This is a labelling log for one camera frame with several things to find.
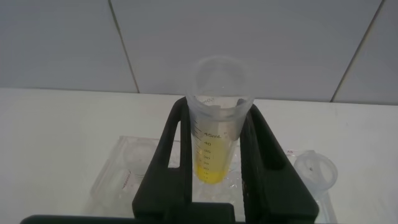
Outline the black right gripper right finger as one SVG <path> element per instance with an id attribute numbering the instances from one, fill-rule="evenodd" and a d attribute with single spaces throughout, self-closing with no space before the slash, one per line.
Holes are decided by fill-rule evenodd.
<path id="1" fill-rule="evenodd" d="M 313 223 L 319 207 L 256 105 L 240 134 L 245 222 Z"/>

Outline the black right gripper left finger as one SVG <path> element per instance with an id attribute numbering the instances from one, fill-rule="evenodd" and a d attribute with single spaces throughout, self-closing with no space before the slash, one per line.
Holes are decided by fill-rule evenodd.
<path id="1" fill-rule="evenodd" d="M 177 125 L 180 125 L 180 163 L 169 167 Z M 165 215 L 174 206 L 192 201 L 192 140 L 185 97 L 177 100 L 167 118 L 153 158 L 132 201 L 135 215 Z"/>

